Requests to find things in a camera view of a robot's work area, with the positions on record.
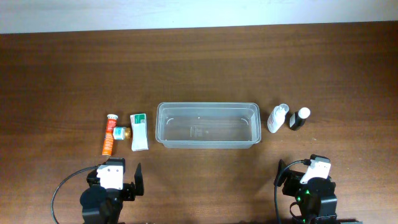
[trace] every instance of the white wall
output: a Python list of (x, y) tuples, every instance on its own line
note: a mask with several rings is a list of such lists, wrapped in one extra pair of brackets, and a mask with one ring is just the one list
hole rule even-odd
[(398, 20), (398, 0), (0, 0), (0, 33)]

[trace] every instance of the green label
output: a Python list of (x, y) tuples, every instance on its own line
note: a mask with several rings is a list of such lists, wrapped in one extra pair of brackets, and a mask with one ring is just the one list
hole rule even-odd
[(145, 123), (145, 114), (137, 114), (134, 116), (134, 123), (141, 124)]

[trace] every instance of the white robot part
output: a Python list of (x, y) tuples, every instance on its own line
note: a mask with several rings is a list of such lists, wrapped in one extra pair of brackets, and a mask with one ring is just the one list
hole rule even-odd
[(306, 184), (311, 178), (321, 177), (327, 179), (329, 176), (331, 164), (328, 162), (316, 161), (311, 159), (311, 165), (308, 166), (308, 169), (304, 176), (301, 178), (300, 183)]
[(97, 177), (101, 187), (105, 189), (123, 189), (123, 166), (100, 165)]

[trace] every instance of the white bottle cap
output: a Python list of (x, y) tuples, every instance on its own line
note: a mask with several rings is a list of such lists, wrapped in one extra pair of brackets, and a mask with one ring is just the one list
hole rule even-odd
[(310, 114), (311, 114), (311, 111), (310, 111), (310, 109), (308, 109), (308, 108), (301, 108), (301, 109), (298, 111), (298, 116), (299, 116), (301, 119), (307, 119), (307, 118), (310, 116)]
[(284, 122), (285, 121), (285, 116), (286, 116), (286, 112), (283, 108), (279, 107), (276, 111), (275, 111), (275, 117), (274, 119), (280, 123), (280, 122)]
[(282, 103), (281, 105), (279, 105), (279, 108), (282, 108), (283, 110), (285, 110), (285, 115), (287, 114), (287, 112), (289, 112), (289, 106), (287, 106), (287, 104)]
[(108, 114), (107, 117), (108, 119), (118, 119), (118, 116), (115, 114)]

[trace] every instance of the dropper bottle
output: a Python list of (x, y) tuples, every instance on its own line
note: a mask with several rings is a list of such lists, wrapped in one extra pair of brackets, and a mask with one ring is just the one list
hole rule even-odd
[(299, 111), (296, 111), (291, 117), (289, 121), (289, 127), (293, 131), (299, 130), (305, 123), (305, 120), (310, 116), (311, 111), (308, 108), (301, 108)]

